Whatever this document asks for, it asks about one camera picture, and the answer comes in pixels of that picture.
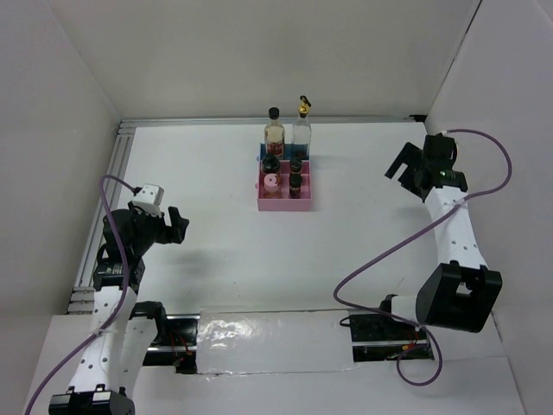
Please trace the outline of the pink lid spice jar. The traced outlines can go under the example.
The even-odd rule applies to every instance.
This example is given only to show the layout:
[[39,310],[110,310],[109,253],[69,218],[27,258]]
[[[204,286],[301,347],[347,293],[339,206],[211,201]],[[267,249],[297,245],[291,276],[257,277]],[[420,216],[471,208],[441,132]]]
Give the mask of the pink lid spice jar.
[[264,177],[263,188],[264,199],[280,199],[282,197],[280,176],[278,174],[267,174]]

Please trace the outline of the gold spout glass bottle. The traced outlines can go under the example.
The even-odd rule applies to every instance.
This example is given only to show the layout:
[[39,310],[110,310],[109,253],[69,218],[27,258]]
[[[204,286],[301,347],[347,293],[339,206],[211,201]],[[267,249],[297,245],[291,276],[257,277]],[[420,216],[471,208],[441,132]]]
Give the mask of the gold spout glass bottle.
[[292,157],[308,160],[309,147],[312,137],[312,128],[308,115],[310,114],[311,103],[305,95],[300,97],[297,108],[298,118],[292,128]]

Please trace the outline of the large black lid spice jar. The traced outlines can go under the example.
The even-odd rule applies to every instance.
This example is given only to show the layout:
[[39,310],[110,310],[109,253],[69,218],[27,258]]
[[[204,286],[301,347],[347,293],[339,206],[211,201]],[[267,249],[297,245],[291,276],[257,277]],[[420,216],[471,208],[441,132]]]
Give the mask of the large black lid spice jar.
[[267,175],[275,175],[278,183],[281,182],[281,163],[280,160],[272,155],[267,154],[261,161],[261,172],[263,177]]

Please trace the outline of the small dark spice jar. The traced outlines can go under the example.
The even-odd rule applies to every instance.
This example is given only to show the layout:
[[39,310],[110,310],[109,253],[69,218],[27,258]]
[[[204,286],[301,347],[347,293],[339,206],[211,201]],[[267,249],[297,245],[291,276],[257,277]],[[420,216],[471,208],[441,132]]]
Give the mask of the small dark spice jar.
[[289,172],[291,175],[300,175],[302,173],[303,161],[299,157],[292,157],[289,161]]

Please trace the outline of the black cap sauce bottle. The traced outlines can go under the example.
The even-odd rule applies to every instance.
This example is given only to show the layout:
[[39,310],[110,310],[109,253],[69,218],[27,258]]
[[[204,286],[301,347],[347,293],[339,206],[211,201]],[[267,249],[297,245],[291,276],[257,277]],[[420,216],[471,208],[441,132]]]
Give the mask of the black cap sauce bottle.
[[269,123],[264,127],[265,152],[283,159],[285,150],[285,129],[280,120],[280,110],[271,107],[268,110]]

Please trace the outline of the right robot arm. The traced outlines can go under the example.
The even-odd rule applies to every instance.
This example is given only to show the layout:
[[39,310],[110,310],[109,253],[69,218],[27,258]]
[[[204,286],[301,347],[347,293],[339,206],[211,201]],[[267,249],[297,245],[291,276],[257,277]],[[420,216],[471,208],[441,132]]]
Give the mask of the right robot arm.
[[398,338],[407,320],[465,332],[480,332],[502,288],[478,247],[467,206],[465,175],[454,170],[457,145],[442,134],[428,135],[422,148],[407,143],[385,173],[419,197],[429,212],[437,250],[437,267],[422,280],[415,296],[389,295],[390,309],[377,319],[378,332]]

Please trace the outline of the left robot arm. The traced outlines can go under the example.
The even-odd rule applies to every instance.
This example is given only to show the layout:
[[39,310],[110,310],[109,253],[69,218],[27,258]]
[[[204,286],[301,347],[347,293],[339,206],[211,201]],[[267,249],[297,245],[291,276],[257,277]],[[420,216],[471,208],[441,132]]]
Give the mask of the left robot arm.
[[133,414],[138,373],[150,344],[164,343],[170,323],[160,302],[138,301],[144,254],[154,244],[181,244],[189,221],[176,207],[129,202],[106,214],[104,244],[93,273],[92,340],[80,352],[67,390],[51,414]]

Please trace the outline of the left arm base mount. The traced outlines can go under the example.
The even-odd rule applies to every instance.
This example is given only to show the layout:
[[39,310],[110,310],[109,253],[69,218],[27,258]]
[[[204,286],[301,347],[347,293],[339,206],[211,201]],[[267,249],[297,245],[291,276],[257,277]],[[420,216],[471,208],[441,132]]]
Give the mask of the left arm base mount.
[[199,315],[167,315],[163,332],[150,344],[144,367],[170,367],[177,374],[198,373]]

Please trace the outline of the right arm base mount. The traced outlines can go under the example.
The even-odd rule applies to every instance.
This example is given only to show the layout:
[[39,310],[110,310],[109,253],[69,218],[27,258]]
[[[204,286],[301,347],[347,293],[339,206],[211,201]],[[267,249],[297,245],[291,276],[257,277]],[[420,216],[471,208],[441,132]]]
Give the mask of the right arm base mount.
[[433,360],[428,337],[404,322],[378,314],[350,314],[339,320],[349,330],[354,362],[395,361],[410,351],[405,360]]

